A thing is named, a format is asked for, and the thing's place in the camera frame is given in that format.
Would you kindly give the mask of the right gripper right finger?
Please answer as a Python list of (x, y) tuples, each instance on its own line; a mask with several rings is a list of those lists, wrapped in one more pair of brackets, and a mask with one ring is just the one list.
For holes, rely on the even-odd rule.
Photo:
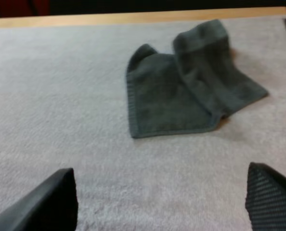
[(286, 231), (286, 177), (263, 163), (251, 162), (245, 208), (254, 231)]

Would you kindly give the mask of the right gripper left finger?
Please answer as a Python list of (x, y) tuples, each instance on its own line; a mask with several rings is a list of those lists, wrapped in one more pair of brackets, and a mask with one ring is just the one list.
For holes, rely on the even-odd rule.
[(62, 168), (0, 213), (0, 231), (74, 231), (78, 199), (73, 168)]

